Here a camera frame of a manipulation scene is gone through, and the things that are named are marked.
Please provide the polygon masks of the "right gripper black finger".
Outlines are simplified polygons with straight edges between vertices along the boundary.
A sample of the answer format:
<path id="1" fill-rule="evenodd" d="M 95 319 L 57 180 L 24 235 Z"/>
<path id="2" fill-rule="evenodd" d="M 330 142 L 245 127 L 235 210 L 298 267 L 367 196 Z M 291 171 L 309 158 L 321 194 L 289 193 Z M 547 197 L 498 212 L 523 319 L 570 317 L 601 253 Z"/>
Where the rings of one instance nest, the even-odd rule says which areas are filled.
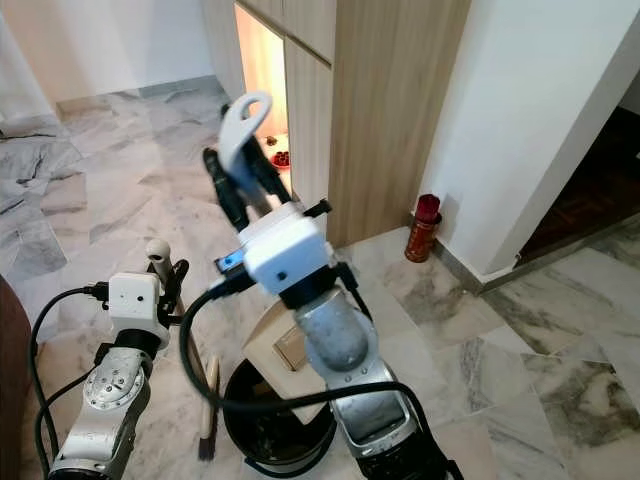
<path id="1" fill-rule="evenodd" d="M 236 228 L 237 232 L 241 232 L 250 225 L 250 215 L 248 215 L 247 206 L 239 193 L 236 183 L 221 168 L 218 151 L 215 148 L 204 148 L 204 165 L 206 172 L 209 173 L 214 184 L 218 204 L 230 224 Z"/>
<path id="2" fill-rule="evenodd" d="M 273 209 L 270 197 L 279 205 L 293 201 L 292 193 L 261 148 L 244 148 L 244 197 L 251 209 Z"/>

